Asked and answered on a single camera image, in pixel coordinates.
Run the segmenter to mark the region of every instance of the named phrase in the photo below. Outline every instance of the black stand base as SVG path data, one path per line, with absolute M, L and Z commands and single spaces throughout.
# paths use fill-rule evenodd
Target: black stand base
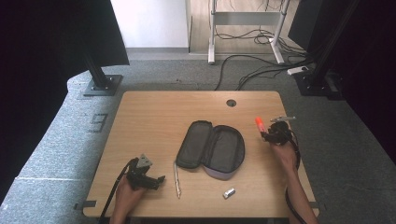
M 107 82 L 105 87 L 97 87 L 93 80 L 88 84 L 84 96 L 113 96 L 120 85 L 122 75 L 105 75 Z
M 303 96 L 326 96 L 329 100 L 344 100 L 341 93 L 341 78 L 337 74 L 328 73 L 322 85 L 313 86 L 313 76 L 311 74 L 295 74 L 300 94 Z

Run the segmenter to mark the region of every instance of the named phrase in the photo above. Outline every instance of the black round hole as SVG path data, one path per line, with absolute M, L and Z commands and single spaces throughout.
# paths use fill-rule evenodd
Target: black round hole
M 227 101 L 227 106 L 230 106 L 230 107 L 236 106 L 236 101 L 235 100 L 228 100 Z

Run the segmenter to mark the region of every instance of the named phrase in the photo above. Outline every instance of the wooden table top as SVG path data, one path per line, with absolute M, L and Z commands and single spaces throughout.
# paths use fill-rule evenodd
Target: wooden table top
M 234 106 L 227 101 L 234 100 Z M 127 91 L 120 102 L 85 207 L 87 217 L 99 217 L 114 181 L 125 164 L 145 154 L 153 165 L 147 176 L 166 175 L 158 190 L 148 190 L 130 214 L 133 217 L 287 217 L 286 181 L 269 144 L 255 124 L 260 116 L 286 116 L 276 91 Z M 204 167 L 178 168 L 181 197 L 177 198 L 174 160 L 191 123 L 207 120 L 237 129 L 245 140 L 245 160 L 229 180 L 207 175 Z M 315 202 L 304 164 L 299 176 L 310 202 Z M 222 194 L 234 188 L 229 199 Z M 106 216 L 112 214 L 114 199 Z

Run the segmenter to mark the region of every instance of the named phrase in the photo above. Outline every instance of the white metal frame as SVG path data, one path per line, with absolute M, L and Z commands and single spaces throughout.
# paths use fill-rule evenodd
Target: white metal frame
M 283 22 L 289 7 L 289 1 L 286 0 L 280 12 L 217 12 L 216 2 L 212 0 L 210 10 L 210 38 L 208 61 L 210 64 L 215 63 L 215 29 L 216 25 L 275 25 L 276 31 L 273 38 L 270 38 L 271 48 L 275 54 L 278 63 L 284 63 L 283 57 L 279 51 L 277 40 L 282 31 Z

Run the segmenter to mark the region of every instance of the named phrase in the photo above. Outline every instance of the silver pen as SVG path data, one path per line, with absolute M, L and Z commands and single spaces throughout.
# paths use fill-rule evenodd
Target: silver pen
M 180 186 L 178 185 L 178 176 L 177 176 L 177 165 L 176 165 L 176 162 L 174 163 L 174 169 L 175 169 L 175 181 L 176 181 L 177 197 L 180 198 L 181 189 L 180 189 Z

